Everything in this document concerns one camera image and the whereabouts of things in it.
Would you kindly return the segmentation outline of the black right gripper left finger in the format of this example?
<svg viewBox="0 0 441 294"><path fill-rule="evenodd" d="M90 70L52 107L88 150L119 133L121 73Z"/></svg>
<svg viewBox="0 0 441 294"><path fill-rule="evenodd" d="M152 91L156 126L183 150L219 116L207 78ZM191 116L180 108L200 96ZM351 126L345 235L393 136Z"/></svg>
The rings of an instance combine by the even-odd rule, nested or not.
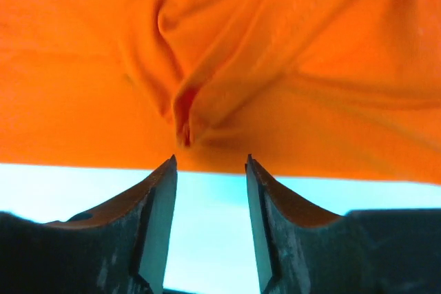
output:
<svg viewBox="0 0 441 294"><path fill-rule="evenodd" d="M2 293L162 293L177 162L65 222L1 214Z"/></svg>

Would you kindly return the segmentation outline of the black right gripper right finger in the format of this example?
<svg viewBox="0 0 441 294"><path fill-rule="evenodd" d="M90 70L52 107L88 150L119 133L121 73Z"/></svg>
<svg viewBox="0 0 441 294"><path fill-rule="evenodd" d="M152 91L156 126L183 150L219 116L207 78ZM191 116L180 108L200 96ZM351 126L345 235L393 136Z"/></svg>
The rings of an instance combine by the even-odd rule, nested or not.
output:
<svg viewBox="0 0 441 294"><path fill-rule="evenodd" d="M332 213L245 165L261 293L439 293L440 210Z"/></svg>

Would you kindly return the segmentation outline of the bright orange t shirt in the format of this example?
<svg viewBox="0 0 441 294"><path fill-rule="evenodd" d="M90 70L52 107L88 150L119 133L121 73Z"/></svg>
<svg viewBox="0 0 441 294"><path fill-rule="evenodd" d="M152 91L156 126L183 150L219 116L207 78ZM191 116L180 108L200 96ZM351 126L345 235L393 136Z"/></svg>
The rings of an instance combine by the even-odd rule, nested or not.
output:
<svg viewBox="0 0 441 294"><path fill-rule="evenodd" d="M440 182L440 0L1 0L1 161Z"/></svg>

